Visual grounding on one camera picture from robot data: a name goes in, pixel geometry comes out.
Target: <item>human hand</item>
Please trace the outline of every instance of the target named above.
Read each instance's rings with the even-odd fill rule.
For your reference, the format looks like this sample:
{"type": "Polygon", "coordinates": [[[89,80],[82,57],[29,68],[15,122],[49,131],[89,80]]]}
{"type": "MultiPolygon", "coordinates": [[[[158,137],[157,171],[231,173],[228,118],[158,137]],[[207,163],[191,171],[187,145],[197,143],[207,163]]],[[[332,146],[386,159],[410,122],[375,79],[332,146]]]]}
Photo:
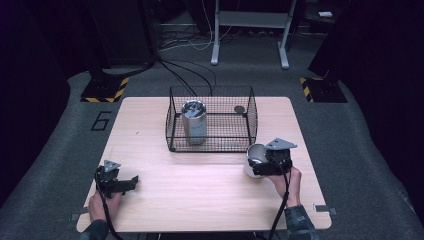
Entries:
{"type": "MultiPolygon", "coordinates": [[[[112,198],[106,198],[106,204],[109,209],[109,215],[111,219],[114,219],[118,214],[118,206],[121,201],[122,193],[115,193],[112,198]]],[[[90,197],[88,203],[88,213],[90,214],[90,221],[104,220],[106,221],[106,214],[103,209],[103,202],[100,197],[99,191],[96,191],[93,196],[90,197]]]]}
{"type": "MultiPolygon", "coordinates": [[[[300,180],[302,178],[302,173],[299,169],[292,167],[288,173],[286,173],[287,180],[290,182],[289,185],[289,196],[287,199],[286,207],[294,207],[301,205],[300,203],[300,180]]],[[[275,189],[281,198],[284,197],[284,193],[286,192],[286,181],[284,180],[284,176],[268,176],[268,178],[274,183],[275,189]]]]}

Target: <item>metal can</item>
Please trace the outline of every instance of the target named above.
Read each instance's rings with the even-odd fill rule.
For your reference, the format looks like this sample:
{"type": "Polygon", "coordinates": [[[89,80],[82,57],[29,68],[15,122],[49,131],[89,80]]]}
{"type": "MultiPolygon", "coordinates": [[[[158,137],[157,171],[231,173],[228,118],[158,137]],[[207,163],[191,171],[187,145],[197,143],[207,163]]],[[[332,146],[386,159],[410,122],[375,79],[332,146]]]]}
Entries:
{"type": "Polygon", "coordinates": [[[189,100],[181,108],[184,133],[190,144],[206,141],[206,106],[199,100],[189,100]]]}

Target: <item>sleeve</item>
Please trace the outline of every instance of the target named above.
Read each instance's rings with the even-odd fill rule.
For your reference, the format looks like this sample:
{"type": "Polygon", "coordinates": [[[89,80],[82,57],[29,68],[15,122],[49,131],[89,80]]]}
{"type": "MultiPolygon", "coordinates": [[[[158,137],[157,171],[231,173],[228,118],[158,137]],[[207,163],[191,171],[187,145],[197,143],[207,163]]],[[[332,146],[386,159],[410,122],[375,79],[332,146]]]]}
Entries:
{"type": "Polygon", "coordinates": [[[319,240],[303,205],[284,209],[289,240],[319,240]]]}
{"type": "Polygon", "coordinates": [[[104,240],[108,234],[109,227],[107,222],[95,220],[81,233],[79,240],[104,240]]]}

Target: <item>gray carpet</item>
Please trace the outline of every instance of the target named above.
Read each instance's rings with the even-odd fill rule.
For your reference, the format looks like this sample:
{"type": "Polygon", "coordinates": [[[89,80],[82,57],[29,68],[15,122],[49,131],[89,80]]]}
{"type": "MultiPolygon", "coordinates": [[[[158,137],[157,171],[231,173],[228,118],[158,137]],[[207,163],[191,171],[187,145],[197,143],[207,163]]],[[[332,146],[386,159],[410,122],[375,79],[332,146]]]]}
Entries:
{"type": "MultiPolygon", "coordinates": [[[[424,239],[424,229],[408,204],[402,184],[392,175],[368,134],[354,97],[341,84],[346,104],[308,103],[299,78],[314,76],[307,70],[322,38],[298,36],[288,53],[290,69],[279,64],[279,38],[249,37],[223,43],[219,65],[211,66],[212,46],[161,51],[165,60],[191,61],[211,69],[219,86],[253,86],[257,96],[286,96],[294,106],[324,198],[336,208],[332,226],[319,231],[321,239],[424,239]]],[[[206,69],[175,62],[209,81],[206,69]]],[[[191,85],[205,85],[199,77],[173,68],[191,85]]],[[[123,72],[129,69],[115,69],[123,72]]],[[[69,79],[71,97],[62,119],[34,165],[0,210],[0,239],[77,239],[70,215],[82,207],[120,103],[82,103],[80,94],[88,73],[69,79]],[[90,131],[100,111],[110,121],[105,131],[90,131]]],[[[123,98],[168,96],[180,85],[156,63],[130,78],[123,98]]],[[[121,234],[144,239],[145,234],[121,234]]],[[[284,231],[279,232],[284,239],[284,231]]]]}

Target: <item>wire mesh cage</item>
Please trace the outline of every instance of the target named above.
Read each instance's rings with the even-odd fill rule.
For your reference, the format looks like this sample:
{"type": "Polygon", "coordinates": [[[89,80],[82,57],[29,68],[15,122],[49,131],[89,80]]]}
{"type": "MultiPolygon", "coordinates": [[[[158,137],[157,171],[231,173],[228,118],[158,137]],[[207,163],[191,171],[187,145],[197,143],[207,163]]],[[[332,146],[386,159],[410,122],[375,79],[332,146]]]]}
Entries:
{"type": "Polygon", "coordinates": [[[257,129],[256,102],[250,86],[170,88],[166,141],[171,152],[246,152],[256,141],[257,129]],[[205,114],[195,119],[197,127],[205,129],[195,135],[190,132],[193,119],[184,112],[193,100],[206,108],[205,114]]]}

